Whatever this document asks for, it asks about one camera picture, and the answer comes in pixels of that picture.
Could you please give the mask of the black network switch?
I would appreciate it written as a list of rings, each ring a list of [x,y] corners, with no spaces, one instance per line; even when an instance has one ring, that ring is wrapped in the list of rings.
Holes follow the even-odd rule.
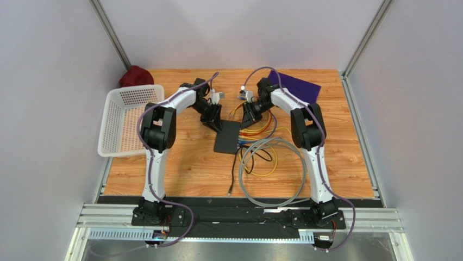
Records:
[[[222,154],[235,154],[238,148],[240,122],[222,120],[222,131],[217,133],[213,151]]]

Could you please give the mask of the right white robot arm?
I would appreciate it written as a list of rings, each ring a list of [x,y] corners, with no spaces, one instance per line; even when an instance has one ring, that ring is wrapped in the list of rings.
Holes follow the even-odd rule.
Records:
[[[262,114],[273,107],[285,111],[291,120],[291,137],[297,152],[304,159],[304,173],[310,179],[309,220],[316,227],[325,227],[338,214],[337,194],[331,189],[324,159],[326,128],[317,103],[300,100],[282,83],[273,84],[268,78],[257,83],[258,98],[245,102],[241,128],[259,122]]]

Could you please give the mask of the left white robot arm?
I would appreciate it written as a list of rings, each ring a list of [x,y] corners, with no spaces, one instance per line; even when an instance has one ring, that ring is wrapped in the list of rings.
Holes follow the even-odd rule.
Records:
[[[133,226],[160,226],[167,219],[165,172],[168,154],[177,134],[177,116],[187,108],[200,115],[200,122],[215,131],[222,131],[220,98],[207,99],[212,93],[212,80],[197,78],[182,84],[171,97],[159,103],[148,103],[137,122],[137,134],[146,149],[145,188],[133,210]]]

